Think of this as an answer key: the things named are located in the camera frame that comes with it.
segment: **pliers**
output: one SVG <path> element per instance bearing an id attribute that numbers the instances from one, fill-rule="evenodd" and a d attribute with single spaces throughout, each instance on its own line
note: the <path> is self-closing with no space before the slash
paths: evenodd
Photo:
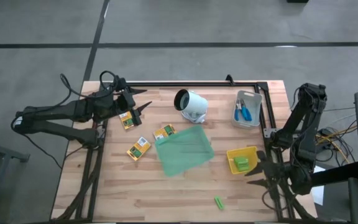
<path id="1" fill-rule="evenodd" d="M 236 100 L 236 110 L 234 111 L 234 119 L 236 121 L 239 120 L 239 110 L 241 110 L 242 117 L 246 121 L 252 121 L 251 113 L 249 112 L 248 108 L 246 107 L 246 103 L 244 102 L 243 99 Z"/>

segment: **plastic container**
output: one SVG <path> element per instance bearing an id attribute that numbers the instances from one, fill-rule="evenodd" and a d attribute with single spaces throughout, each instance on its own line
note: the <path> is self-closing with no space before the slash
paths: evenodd
<path id="1" fill-rule="evenodd" d="M 256 146 L 251 146 L 251 147 L 245 147 L 242 149 L 233 149 L 230 151 L 227 151 L 227 160 L 229 161 L 229 166 L 230 166 L 230 170 L 232 174 L 246 174 L 248 172 L 250 172 L 251 170 L 255 169 L 256 165 L 258 164 L 258 155 L 256 154 Z M 248 158 L 248 165 L 249 165 L 249 169 L 240 172 L 235 163 L 234 163 L 234 158 L 237 156 L 244 156 L 246 158 Z"/>
<path id="2" fill-rule="evenodd" d="M 246 103 L 246 107 L 249 110 L 249 113 L 251 114 L 252 121 L 246 121 L 242 115 L 241 111 L 239 111 L 239 120 L 236 121 L 234 119 L 234 112 L 236 110 L 236 100 L 243 99 Z M 233 114 L 231 116 L 231 123 L 233 126 L 238 128 L 254 128 L 259 126 L 259 113 L 260 113 L 260 106 L 262 104 L 262 95 L 258 93 L 248 92 L 240 90 L 237 93 L 237 98 L 234 100 L 234 108 L 233 108 Z"/>

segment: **white bin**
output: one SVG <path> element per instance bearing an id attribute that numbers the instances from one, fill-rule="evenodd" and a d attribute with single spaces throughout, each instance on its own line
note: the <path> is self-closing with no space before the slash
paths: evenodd
<path id="1" fill-rule="evenodd" d="M 239 111 L 239 120 L 236 121 L 234 119 L 234 112 L 236 110 L 236 100 L 243 99 L 246 103 L 246 107 L 249 110 L 249 113 L 251 114 L 252 121 L 246 121 L 241 114 L 241 111 Z M 260 106 L 262 104 L 262 95 L 258 93 L 248 92 L 248 91 L 238 91 L 237 98 L 234 100 L 234 109 L 231 116 L 231 123 L 233 126 L 238 128 L 253 128 L 259 126 L 259 113 L 260 113 Z"/>

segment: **small yellow package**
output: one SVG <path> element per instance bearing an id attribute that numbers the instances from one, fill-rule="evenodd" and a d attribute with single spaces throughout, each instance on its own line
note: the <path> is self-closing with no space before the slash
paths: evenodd
<path id="1" fill-rule="evenodd" d="M 154 137 L 156 140 L 163 139 L 171 134 L 175 134 L 177 131 L 173 128 L 172 124 L 168 124 L 163 128 L 154 131 Z"/>
<path id="2" fill-rule="evenodd" d="M 131 147 L 130 150 L 127 151 L 128 155 L 131 156 L 135 161 L 137 161 L 146 151 L 150 148 L 150 143 L 143 137 Z"/>
<path id="3" fill-rule="evenodd" d="M 124 125 L 125 130 L 135 126 L 132 121 L 131 112 L 126 112 L 126 113 L 120 114 L 119 119 L 121 120 L 122 125 Z"/>

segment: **floor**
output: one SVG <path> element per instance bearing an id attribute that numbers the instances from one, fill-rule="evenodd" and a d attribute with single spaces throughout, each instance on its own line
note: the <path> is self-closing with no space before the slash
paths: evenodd
<path id="1" fill-rule="evenodd" d="M 105 14 L 103 6 L 108 6 Z M 262 45 L 110 45 L 96 51 L 94 40 Z M 271 42 L 281 47 L 269 47 Z M 288 47 L 299 43 L 319 47 Z M 10 130 L 15 112 L 60 101 L 67 93 L 60 73 L 79 90 L 83 80 L 97 80 L 103 70 L 127 80 L 222 80 L 227 74 L 235 80 L 284 80 L 290 102 L 295 89 L 310 82 L 327 86 L 326 109 L 351 107 L 358 91 L 358 1 L 310 0 L 305 5 L 284 0 L 0 0 L 0 145 L 31 153 L 27 164 L 12 161 L 9 166 L 0 193 L 0 223 L 48 220 L 60 176 L 49 157 Z M 332 122 L 354 113 L 326 112 L 321 127 L 344 129 L 354 116 Z M 31 138 L 62 163 L 66 140 L 48 134 Z M 357 133 L 345 140 L 358 160 Z"/>

